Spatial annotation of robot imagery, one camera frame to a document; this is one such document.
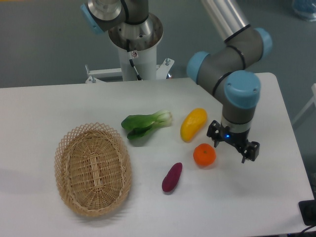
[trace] black cable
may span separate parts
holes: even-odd
[[[135,67],[135,64],[134,64],[134,62],[133,62],[133,57],[131,56],[131,50],[130,50],[130,48],[129,48],[129,44],[130,44],[130,40],[127,39],[127,40],[126,40],[126,51],[127,51],[127,53],[130,54],[129,63],[130,63],[130,65],[132,66],[132,68],[134,69],[134,71],[135,71],[137,80],[143,80],[143,79],[140,77],[140,75],[139,75],[139,73],[138,73],[138,71],[137,71],[137,69],[136,69],[136,67]]]
[[[302,237],[305,231],[308,231],[309,229],[314,228],[314,227],[316,227],[316,225],[308,226],[306,229],[303,229],[302,232],[300,232],[297,237]]]

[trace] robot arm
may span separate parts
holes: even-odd
[[[264,58],[272,49],[270,35],[253,29],[235,0],[202,0],[226,47],[211,56],[196,53],[189,61],[187,74],[223,104],[221,124],[213,121],[207,136],[216,147],[225,141],[246,159],[255,161],[260,144],[247,137],[260,97],[260,81],[244,71]]]
[[[269,54],[271,37],[250,26],[235,0],[201,1],[226,44],[212,56],[196,53],[187,66],[187,74],[223,104],[221,123],[213,121],[207,136],[215,147],[221,141],[234,146],[243,163],[255,161],[260,144],[249,142],[248,133],[260,97],[260,81],[244,70]],[[81,9],[95,33],[109,31],[112,42],[127,51],[145,51],[162,37],[161,22],[149,14],[148,0],[89,0]],[[156,62],[152,72],[141,74],[149,78],[155,70]]]
[[[81,10],[92,30],[101,34],[127,23],[138,25],[148,18],[148,0],[89,0]]]

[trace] orange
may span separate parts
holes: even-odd
[[[194,149],[193,158],[198,165],[208,166],[214,163],[216,153],[209,144],[202,143]]]

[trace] blue joint cap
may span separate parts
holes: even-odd
[[[260,34],[263,42],[263,52],[261,59],[265,58],[273,48],[273,42],[270,34],[263,28],[255,28],[255,30]]]
[[[259,78],[254,73],[236,71],[227,77],[224,93],[234,106],[247,110],[257,105],[260,88]]]
[[[195,55],[192,56],[192,58],[188,62],[187,75],[195,83],[198,82],[198,71],[207,55],[209,55],[209,53],[204,51],[197,52]]]
[[[83,16],[85,17],[86,21],[88,22],[90,28],[92,29],[92,31],[99,35],[103,33],[103,30],[99,27],[99,25],[95,22],[95,20],[93,19],[93,17],[91,16],[90,12],[88,11],[87,7],[85,4],[81,5],[81,11],[83,13]]]

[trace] gray floor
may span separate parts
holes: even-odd
[[[85,0],[0,2],[0,87],[84,83],[91,70],[118,68],[106,34],[94,35],[81,15]],[[223,42],[199,0],[150,0],[150,12],[163,23],[158,63],[176,61],[171,73],[186,77],[197,51],[219,51]],[[292,119],[312,97],[316,83],[316,22],[299,19],[290,0],[239,0],[254,27],[273,37],[269,57],[249,70],[276,75]],[[316,113],[295,130],[308,174],[316,172]]]

